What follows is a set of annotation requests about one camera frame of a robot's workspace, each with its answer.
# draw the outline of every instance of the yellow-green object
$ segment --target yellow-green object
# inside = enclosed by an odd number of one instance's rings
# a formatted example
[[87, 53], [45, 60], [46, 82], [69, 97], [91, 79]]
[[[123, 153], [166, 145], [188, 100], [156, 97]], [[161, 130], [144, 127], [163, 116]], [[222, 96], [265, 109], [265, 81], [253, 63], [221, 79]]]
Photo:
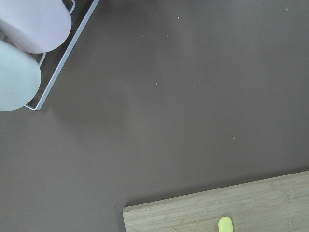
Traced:
[[220, 218], [218, 222], [219, 232], [233, 232], [232, 220], [228, 217]]

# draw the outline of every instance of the wooden cutting board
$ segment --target wooden cutting board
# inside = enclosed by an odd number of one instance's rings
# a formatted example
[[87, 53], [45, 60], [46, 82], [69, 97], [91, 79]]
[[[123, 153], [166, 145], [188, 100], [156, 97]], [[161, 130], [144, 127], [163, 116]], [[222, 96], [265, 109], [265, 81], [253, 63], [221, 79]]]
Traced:
[[309, 232], [309, 172], [126, 207], [126, 232]]

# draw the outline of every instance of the cup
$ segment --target cup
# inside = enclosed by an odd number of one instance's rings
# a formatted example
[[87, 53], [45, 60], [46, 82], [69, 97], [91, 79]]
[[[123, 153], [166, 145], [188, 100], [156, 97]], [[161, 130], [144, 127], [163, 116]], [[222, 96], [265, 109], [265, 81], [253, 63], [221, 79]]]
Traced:
[[16, 110], [33, 99], [41, 83], [36, 60], [0, 40], [0, 110]]
[[25, 52], [44, 53], [59, 47], [71, 24], [62, 0], [0, 0], [0, 28]]

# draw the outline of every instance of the light green cup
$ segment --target light green cup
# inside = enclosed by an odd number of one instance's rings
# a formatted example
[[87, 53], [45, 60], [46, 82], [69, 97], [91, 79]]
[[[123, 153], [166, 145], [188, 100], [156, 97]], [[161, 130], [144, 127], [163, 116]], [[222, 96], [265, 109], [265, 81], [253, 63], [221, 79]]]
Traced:
[[33, 99], [41, 83], [36, 60], [0, 40], [0, 111], [16, 110]]

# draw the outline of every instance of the gray countertop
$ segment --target gray countertop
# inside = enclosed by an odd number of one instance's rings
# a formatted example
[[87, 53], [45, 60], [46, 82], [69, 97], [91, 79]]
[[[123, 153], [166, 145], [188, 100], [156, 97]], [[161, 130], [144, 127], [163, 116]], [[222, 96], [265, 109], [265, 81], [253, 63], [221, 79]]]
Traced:
[[101, 0], [42, 110], [0, 112], [0, 231], [124, 232], [125, 206], [309, 170], [308, 12]]

